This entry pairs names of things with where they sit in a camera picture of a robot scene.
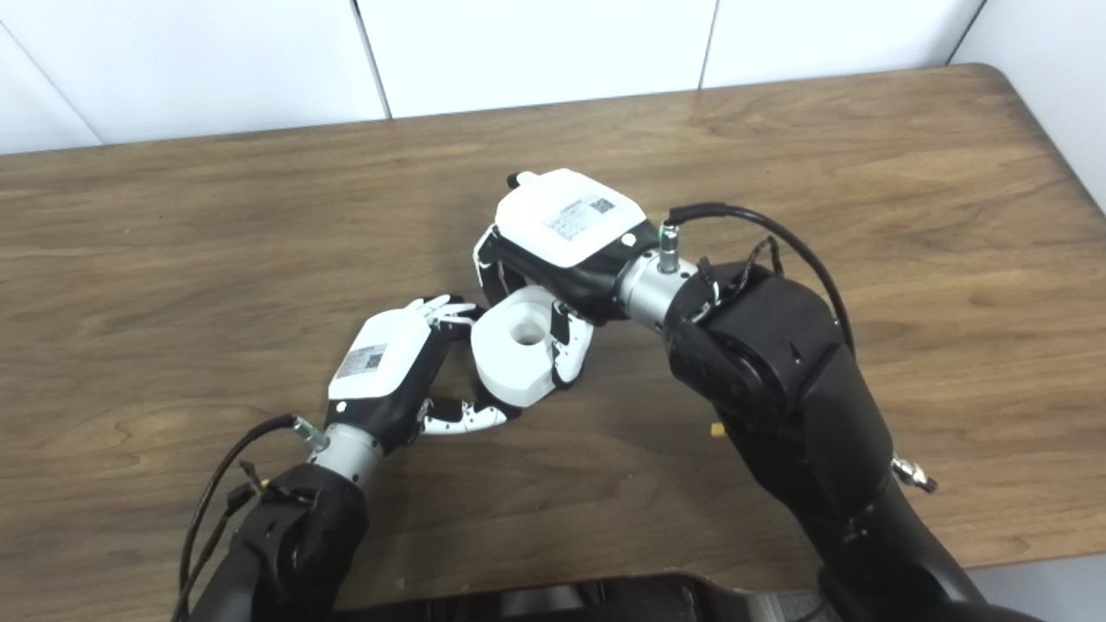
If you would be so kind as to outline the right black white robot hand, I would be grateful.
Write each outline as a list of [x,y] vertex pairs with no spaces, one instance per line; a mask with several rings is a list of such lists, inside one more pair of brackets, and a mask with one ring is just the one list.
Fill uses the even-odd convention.
[[474,243],[474,271],[491,304],[525,286],[553,296],[552,379],[568,388],[583,370],[589,330],[627,318],[620,284],[658,248],[658,229],[632,198],[567,168],[517,173],[509,188]]

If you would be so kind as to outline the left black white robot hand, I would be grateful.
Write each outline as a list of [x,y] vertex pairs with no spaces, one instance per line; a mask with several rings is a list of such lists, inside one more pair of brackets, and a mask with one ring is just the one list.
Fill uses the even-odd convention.
[[483,314],[461,296],[436,296],[371,317],[328,382],[325,425],[367,433],[390,455],[422,433],[467,434],[518,418],[521,410],[490,397],[430,394],[450,349],[470,341]]

